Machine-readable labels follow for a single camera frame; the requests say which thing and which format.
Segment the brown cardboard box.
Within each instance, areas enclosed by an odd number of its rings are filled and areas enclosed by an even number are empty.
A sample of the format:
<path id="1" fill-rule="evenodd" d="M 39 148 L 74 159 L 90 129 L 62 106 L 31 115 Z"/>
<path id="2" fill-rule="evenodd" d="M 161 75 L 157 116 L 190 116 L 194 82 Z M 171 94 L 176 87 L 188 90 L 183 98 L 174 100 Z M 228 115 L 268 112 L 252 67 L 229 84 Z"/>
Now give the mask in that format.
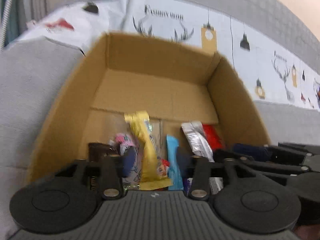
<path id="1" fill-rule="evenodd" d="M 183 122 L 216 125 L 227 146 L 270 137 L 243 82 L 219 53 L 157 38 L 103 35 L 60 89 L 37 137 L 27 180 L 36 181 L 102 141 L 108 113 L 146 111 L 172 135 Z"/>

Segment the red stick snack packet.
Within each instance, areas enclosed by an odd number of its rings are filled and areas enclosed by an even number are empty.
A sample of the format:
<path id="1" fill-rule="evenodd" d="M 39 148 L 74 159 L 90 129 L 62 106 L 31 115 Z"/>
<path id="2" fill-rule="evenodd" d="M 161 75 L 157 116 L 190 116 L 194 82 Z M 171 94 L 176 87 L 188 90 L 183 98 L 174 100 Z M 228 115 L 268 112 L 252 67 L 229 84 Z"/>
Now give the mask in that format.
<path id="1" fill-rule="evenodd" d="M 218 133 L 216 132 L 213 125 L 203 124 L 202 125 L 206 139 L 212 151 L 223 150 L 224 144 Z"/>

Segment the clear candy bag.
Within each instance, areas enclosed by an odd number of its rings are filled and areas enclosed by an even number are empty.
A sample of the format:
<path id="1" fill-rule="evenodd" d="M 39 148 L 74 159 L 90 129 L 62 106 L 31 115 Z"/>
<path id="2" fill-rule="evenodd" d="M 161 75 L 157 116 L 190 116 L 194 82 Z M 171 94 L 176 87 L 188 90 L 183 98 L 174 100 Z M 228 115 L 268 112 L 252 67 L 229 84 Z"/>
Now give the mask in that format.
<path id="1" fill-rule="evenodd" d="M 117 133 L 113 139 L 109 140 L 122 157 L 123 169 L 122 180 L 126 186 L 137 187 L 140 183 L 142 168 L 139 145 L 136 139 L 128 133 Z"/>

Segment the grey curtain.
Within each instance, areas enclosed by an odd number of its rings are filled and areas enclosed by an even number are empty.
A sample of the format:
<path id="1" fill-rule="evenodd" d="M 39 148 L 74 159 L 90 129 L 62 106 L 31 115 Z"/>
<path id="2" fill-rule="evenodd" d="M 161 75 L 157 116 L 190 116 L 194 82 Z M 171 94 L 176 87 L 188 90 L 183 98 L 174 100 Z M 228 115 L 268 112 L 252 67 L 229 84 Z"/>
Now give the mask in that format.
<path id="1" fill-rule="evenodd" d="M 1 0 L 1 49 L 49 13 L 48 0 Z"/>

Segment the red gold candy bar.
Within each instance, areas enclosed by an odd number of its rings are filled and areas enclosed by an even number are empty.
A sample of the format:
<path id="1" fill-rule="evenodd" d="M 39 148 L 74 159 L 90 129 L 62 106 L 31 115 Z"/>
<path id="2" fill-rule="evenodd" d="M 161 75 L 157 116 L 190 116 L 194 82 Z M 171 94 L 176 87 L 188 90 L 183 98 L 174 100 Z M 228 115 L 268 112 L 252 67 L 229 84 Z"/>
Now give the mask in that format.
<path id="1" fill-rule="evenodd" d="M 159 158 L 158 159 L 158 167 L 157 167 L 157 172 L 160 176 L 162 177 L 167 177 L 168 176 L 168 172 L 169 172 L 169 167 L 170 167 L 170 162 Z"/>

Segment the yellow snack bar wrapper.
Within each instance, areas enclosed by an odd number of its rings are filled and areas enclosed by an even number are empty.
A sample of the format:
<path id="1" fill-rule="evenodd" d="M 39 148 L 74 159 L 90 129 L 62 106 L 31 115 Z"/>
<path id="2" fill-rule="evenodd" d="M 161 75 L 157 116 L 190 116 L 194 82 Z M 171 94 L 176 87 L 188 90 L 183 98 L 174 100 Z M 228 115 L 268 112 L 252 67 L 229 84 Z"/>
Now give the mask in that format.
<path id="1" fill-rule="evenodd" d="M 143 146 L 142 175 L 140 189 L 153 191 L 172 185 L 171 179 L 162 171 L 162 160 L 157 154 L 156 146 L 151 139 L 151 125 L 146 111 L 124 114 L 125 121 L 129 124 L 132 133 Z"/>

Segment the purple chocolate bar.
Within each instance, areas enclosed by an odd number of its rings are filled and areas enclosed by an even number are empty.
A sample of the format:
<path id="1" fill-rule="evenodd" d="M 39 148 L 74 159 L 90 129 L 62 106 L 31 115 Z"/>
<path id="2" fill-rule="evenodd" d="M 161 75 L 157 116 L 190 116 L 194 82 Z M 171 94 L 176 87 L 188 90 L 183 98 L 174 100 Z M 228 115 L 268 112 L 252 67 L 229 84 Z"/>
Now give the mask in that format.
<path id="1" fill-rule="evenodd" d="M 190 187 L 192 185 L 193 179 L 192 178 L 183 178 L 183 189 L 186 194 L 188 194 Z"/>

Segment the silver foil snack packet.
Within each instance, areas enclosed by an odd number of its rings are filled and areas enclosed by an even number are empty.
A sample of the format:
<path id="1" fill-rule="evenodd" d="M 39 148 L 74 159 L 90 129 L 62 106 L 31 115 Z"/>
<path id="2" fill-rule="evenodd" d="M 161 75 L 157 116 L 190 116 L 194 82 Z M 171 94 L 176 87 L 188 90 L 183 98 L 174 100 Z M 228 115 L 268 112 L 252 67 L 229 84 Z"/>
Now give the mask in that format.
<path id="1" fill-rule="evenodd" d="M 204 126 L 200 121 L 185 122 L 181 124 L 182 131 L 189 142 L 194 155 L 205 157 L 211 163 L 214 163 L 214 151 L 209 145 Z M 210 177 L 210 190 L 212 194 L 217 194 L 223 188 L 223 179 Z"/>

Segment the light blue stick packet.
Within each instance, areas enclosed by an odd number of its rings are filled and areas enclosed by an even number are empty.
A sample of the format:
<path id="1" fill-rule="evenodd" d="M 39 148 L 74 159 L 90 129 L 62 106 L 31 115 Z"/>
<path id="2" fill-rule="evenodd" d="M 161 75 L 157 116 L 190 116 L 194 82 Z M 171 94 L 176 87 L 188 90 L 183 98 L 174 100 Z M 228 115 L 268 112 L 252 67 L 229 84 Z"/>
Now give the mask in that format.
<path id="1" fill-rule="evenodd" d="M 172 185 L 168 187 L 168 190 L 183 190 L 183 179 L 181 176 L 180 168 L 177 163 L 177 149 L 179 146 L 179 142 L 175 137 L 171 135 L 167 135 L 166 141 L 168 161 L 170 163 L 168 177 L 171 179 L 172 182 Z"/>

